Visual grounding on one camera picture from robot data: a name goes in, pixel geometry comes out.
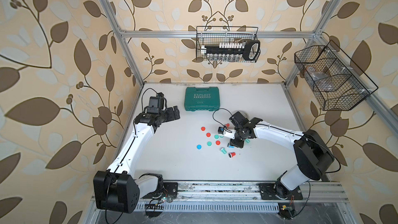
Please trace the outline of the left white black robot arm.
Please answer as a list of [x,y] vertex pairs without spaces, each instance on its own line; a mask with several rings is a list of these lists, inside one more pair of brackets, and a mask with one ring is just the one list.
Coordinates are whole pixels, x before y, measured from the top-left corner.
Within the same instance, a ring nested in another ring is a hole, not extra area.
[[166,192],[161,174],[133,176],[136,164],[157,128],[165,122],[180,119],[177,106],[156,113],[140,113],[132,123],[133,131],[115,160],[106,171],[98,171],[93,179],[95,203],[98,209],[121,213],[133,212],[139,199],[159,198]]

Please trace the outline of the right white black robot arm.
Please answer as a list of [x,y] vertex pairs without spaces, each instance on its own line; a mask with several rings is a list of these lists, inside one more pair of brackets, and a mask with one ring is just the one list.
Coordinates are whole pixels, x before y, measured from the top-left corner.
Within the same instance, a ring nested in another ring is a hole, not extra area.
[[288,130],[260,118],[249,120],[241,112],[233,114],[230,121],[234,128],[229,130],[223,125],[218,128],[218,133],[229,138],[233,147],[243,148],[248,139],[262,139],[287,148],[295,155],[296,165],[283,173],[271,190],[281,200],[286,200],[301,184],[321,180],[335,161],[333,153],[314,130]]

